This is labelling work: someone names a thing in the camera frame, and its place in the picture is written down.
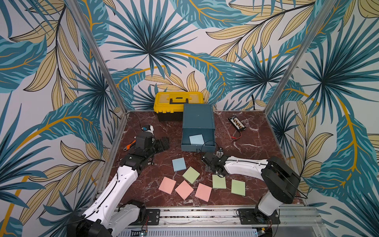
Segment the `blue sticky note pad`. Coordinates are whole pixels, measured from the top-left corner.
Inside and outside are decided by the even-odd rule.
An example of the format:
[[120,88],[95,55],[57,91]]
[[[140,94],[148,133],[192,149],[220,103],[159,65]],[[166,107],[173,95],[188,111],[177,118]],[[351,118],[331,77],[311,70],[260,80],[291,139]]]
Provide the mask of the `blue sticky note pad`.
[[186,163],[184,158],[177,158],[172,160],[174,172],[186,170]]
[[189,137],[189,141],[191,145],[203,145],[204,139],[202,134],[192,135]]

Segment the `teal top drawer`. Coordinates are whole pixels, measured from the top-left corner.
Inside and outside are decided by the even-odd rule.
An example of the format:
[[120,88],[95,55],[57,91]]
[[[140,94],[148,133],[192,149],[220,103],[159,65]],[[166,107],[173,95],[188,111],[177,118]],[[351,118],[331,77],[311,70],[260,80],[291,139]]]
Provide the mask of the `teal top drawer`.
[[183,128],[181,150],[183,152],[215,152],[215,129]]

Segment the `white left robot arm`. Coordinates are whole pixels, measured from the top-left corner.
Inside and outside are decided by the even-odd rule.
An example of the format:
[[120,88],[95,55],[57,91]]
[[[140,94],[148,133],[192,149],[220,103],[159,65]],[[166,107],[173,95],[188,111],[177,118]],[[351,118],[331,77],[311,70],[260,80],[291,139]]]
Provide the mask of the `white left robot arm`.
[[94,203],[67,224],[69,237],[117,237],[130,224],[140,224],[146,216],[146,207],[139,201],[129,201],[123,210],[115,213],[121,199],[137,180],[142,170],[158,153],[169,150],[169,138],[155,138],[151,131],[142,131],[121,160],[113,179]]

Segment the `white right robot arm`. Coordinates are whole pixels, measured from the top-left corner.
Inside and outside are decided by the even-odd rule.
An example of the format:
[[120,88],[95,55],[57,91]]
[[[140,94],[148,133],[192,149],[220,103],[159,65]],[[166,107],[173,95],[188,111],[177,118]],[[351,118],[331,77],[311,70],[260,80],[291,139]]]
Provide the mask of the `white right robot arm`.
[[295,199],[301,178],[282,159],[249,160],[234,156],[217,156],[205,153],[202,161],[214,174],[226,176],[245,175],[264,181],[268,192],[260,199],[255,212],[269,218],[282,204],[291,204]]

